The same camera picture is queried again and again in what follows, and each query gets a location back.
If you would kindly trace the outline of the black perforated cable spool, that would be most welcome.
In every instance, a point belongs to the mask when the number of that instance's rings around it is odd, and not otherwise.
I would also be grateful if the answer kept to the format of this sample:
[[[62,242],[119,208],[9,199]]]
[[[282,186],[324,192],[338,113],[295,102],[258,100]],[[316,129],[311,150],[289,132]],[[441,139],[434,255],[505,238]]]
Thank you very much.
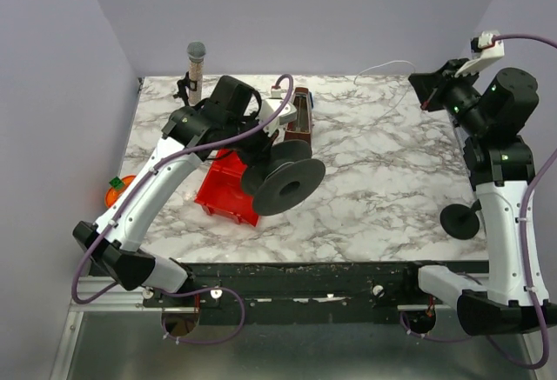
[[[303,140],[273,145],[269,157],[245,169],[242,191],[252,197],[252,209],[260,216],[285,212],[305,201],[321,184],[325,165],[312,156]]]

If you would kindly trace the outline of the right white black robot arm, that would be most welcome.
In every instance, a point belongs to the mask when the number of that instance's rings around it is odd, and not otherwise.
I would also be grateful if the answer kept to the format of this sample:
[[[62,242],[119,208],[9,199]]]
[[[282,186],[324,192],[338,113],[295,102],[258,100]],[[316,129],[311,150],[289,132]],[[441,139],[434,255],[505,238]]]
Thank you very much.
[[[422,110],[445,110],[467,134],[463,157],[475,201],[446,206],[440,223],[460,240],[485,230],[488,281],[479,285],[445,266],[429,264],[419,268],[418,286],[456,310],[470,336],[554,326],[556,306],[540,273],[533,223],[532,196],[540,173],[520,136],[538,106],[538,84],[524,70],[505,68],[479,93],[473,86],[478,76],[458,72],[466,62],[453,59],[408,80]]]

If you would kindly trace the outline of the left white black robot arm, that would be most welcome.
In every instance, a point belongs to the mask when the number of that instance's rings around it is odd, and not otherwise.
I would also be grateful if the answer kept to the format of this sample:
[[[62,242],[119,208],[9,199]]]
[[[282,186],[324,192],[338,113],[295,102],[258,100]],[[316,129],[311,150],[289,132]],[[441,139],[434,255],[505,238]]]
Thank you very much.
[[[72,235],[83,248],[79,264],[94,263],[115,285],[174,295],[190,277],[180,263],[142,250],[144,236],[176,188],[214,150],[238,152],[248,165],[269,160],[281,118],[290,113],[293,88],[281,100],[263,100],[251,85],[219,78],[212,93],[174,110],[144,167],[117,201],[94,222],[79,222]]]

